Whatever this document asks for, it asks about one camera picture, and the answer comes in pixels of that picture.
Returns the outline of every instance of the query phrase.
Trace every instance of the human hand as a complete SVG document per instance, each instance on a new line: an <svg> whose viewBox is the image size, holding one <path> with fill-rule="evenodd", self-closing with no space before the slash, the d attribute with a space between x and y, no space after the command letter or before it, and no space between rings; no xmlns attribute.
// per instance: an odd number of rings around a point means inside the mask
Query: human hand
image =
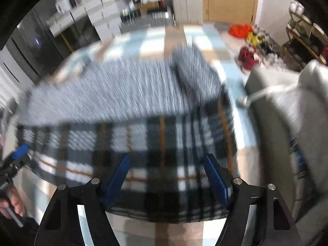
<svg viewBox="0 0 328 246"><path fill-rule="evenodd" d="M17 189L14 185L11 185L9 191L12 193L10 202L14 206L15 213L23 217L25 215L25 207ZM6 218L11 219L11 216L7 211L8 207L8 202L5 199L0 199L0 213L3 214L3 216L5 216Z"/></svg>

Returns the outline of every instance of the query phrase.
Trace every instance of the white wall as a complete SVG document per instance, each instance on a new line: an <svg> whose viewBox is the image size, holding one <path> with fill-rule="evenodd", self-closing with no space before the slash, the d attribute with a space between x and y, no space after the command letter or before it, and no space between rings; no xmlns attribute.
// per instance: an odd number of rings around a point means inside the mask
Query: white wall
<svg viewBox="0 0 328 246"><path fill-rule="evenodd" d="M279 44L288 41L286 25L290 20L291 0L259 0L255 23L265 29Z"/></svg>

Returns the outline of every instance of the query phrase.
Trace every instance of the yellow object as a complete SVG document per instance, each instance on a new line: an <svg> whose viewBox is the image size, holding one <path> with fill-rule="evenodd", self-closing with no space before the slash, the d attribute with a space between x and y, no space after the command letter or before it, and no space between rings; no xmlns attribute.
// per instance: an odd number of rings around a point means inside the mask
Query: yellow object
<svg viewBox="0 0 328 246"><path fill-rule="evenodd" d="M250 32L247 35L246 41L249 42L251 46L257 47L259 44L265 41L264 36L259 37L257 34Z"/></svg>
<svg viewBox="0 0 328 246"><path fill-rule="evenodd" d="M72 46L69 44L69 42L68 42L68 40L66 39L66 37L65 37L62 33L60 33L60 35L62 36L64 42L66 43L66 45L67 45L67 47L68 47L68 49L69 49L71 52L74 52L74 49L73 49Z"/></svg>

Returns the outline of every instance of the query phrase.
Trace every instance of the metal screw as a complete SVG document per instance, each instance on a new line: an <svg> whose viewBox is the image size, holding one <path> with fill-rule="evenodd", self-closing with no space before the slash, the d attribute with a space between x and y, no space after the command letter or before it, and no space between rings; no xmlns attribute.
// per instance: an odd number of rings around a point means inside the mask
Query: metal screw
<svg viewBox="0 0 328 246"><path fill-rule="evenodd" d="M269 184L269 185L268 185L268 188L269 188L270 190L275 190L275 189L276 189L276 186L273 185L273 184Z"/></svg>
<svg viewBox="0 0 328 246"><path fill-rule="evenodd" d="M93 184L93 185L97 185L99 182L100 182L100 179L96 178L96 177L91 180L91 184Z"/></svg>
<svg viewBox="0 0 328 246"><path fill-rule="evenodd" d="M241 183L243 183L243 180L239 177L236 177L233 179L233 183L240 185Z"/></svg>
<svg viewBox="0 0 328 246"><path fill-rule="evenodd" d="M60 184L59 186L58 186L58 189L59 190L64 190L66 188L66 185L65 184Z"/></svg>

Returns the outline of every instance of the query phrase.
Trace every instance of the wooden door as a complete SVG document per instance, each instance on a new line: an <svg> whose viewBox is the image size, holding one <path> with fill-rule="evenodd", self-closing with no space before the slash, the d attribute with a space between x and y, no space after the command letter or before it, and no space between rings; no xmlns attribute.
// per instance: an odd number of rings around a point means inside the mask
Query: wooden door
<svg viewBox="0 0 328 246"><path fill-rule="evenodd" d="M209 21L228 22L233 24L252 24L255 20L257 0L208 0L204 8Z"/></svg>

